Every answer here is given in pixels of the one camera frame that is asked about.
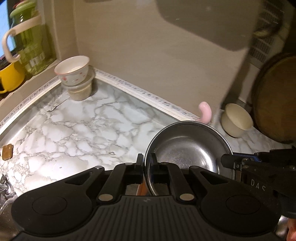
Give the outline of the right human hand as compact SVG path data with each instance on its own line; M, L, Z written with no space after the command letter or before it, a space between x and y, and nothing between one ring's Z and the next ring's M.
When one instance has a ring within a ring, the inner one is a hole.
M296 241L296 219L288 219L287 241Z

